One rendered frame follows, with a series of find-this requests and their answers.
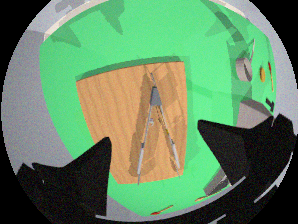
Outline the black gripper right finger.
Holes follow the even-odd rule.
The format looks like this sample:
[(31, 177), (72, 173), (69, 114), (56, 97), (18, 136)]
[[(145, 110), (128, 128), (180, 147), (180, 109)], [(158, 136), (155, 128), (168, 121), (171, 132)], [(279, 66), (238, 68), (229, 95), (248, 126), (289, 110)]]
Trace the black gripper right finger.
[(231, 125), (218, 124), (214, 121), (198, 120), (197, 129), (220, 163), (230, 184), (237, 184), (243, 172), (253, 160), (261, 137), (269, 131), (273, 116), (267, 117), (254, 128), (237, 128)]

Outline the grey roasting tin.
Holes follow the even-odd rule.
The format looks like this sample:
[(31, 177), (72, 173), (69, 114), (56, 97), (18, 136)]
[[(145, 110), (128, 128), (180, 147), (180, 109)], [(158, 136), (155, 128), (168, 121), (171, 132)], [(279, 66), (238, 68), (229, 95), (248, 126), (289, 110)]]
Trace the grey roasting tin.
[(220, 171), (218, 171), (217, 175), (214, 176), (212, 183), (210, 183), (204, 189), (204, 192), (206, 193), (205, 196), (209, 196), (209, 194), (216, 193), (217, 190), (221, 190), (229, 184), (230, 184), (230, 181), (229, 181), (229, 179), (227, 179), (225, 173), (223, 173), (223, 169), (221, 167)]

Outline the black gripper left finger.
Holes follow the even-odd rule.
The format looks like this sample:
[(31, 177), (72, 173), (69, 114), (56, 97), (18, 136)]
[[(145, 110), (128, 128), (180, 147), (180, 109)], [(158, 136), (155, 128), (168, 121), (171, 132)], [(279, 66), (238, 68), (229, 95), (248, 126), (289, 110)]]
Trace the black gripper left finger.
[(64, 189), (74, 200), (94, 210), (98, 216), (106, 217), (110, 157), (112, 141), (105, 136), (63, 168), (37, 163), (32, 163), (32, 167), (41, 179)]

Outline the wooden cutting board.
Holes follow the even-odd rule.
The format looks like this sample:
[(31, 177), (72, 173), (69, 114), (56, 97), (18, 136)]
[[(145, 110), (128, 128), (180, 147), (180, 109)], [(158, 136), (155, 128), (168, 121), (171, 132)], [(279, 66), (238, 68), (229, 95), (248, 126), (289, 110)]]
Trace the wooden cutting board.
[[(81, 111), (93, 143), (97, 144), (105, 136), (112, 141), (109, 172), (117, 184), (136, 184), (138, 181), (137, 165), (154, 84), (157, 84), (165, 116), (162, 116), (160, 105), (152, 108), (150, 117), (154, 124), (149, 123), (145, 148), (142, 149), (140, 184), (184, 175), (188, 140), (184, 61), (130, 65), (76, 81)], [(176, 144), (180, 168), (166, 129)]]

